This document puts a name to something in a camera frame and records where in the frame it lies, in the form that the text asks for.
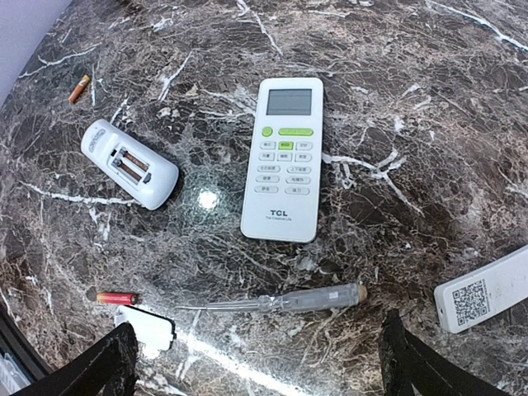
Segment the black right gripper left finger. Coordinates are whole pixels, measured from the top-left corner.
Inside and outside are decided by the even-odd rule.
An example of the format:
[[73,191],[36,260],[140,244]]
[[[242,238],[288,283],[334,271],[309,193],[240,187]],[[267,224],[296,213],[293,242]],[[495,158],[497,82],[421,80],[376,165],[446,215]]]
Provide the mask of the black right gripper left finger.
[[122,323],[75,360],[17,392],[18,395],[133,395],[138,342]]

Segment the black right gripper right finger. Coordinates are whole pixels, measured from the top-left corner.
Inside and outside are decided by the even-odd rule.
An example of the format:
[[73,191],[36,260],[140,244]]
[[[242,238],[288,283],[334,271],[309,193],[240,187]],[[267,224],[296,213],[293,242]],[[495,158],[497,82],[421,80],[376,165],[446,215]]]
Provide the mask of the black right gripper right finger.
[[379,335],[385,395],[504,395],[442,357],[403,325],[399,311],[388,311]]

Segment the white battery cover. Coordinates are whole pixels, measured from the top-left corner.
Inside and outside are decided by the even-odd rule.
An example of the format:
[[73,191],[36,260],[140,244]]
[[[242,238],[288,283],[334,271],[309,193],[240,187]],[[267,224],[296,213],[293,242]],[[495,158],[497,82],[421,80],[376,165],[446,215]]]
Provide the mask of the white battery cover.
[[140,353],[149,360],[169,351],[176,336],[170,319],[132,306],[119,305],[114,322],[116,326],[128,323],[133,327]]

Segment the red orange battery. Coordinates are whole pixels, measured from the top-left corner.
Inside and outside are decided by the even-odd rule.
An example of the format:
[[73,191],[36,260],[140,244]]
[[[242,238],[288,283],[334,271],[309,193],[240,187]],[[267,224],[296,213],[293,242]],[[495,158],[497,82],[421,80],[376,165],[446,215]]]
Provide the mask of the red orange battery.
[[101,292],[97,294],[96,300],[101,304],[136,305],[138,295],[132,293]]
[[71,92],[68,102],[73,104],[75,103],[78,98],[82,95],[83,91],[86,89],[87,85],[90,83],[91,78],[88,75],[84,75],[77,86],[73,89]]

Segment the clear handle screwdriver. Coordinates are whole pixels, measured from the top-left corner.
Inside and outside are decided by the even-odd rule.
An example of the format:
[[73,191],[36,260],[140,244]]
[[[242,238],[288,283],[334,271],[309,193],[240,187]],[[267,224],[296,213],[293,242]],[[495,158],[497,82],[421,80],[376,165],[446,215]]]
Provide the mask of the clear handle screwdriver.
[[364,285],[348,283],[310,290],[297,290],[284,295],[261,295],[256,299],[208,303],[201,306],[180,305],[178,309],[218,312],[306,313],[325,309],[357,306],[366,300]]

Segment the white remote with compartment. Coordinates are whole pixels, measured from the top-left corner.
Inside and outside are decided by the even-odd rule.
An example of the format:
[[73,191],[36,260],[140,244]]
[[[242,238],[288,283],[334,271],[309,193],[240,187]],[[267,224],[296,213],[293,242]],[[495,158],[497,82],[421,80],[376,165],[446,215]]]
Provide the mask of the white remote with compartment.
[[179,178],[177,165],[107,120],[96,120],[87,128],[81,150],[147,210],[162,206]]

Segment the white remote with green buttons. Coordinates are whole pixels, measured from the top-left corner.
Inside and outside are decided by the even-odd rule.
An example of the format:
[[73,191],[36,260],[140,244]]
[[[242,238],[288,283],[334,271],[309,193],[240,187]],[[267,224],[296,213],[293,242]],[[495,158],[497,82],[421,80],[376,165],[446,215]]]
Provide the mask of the white remote with green buttons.
[[261,82],[240,229],[247,238],[309,243],[317,233],[323,82]]

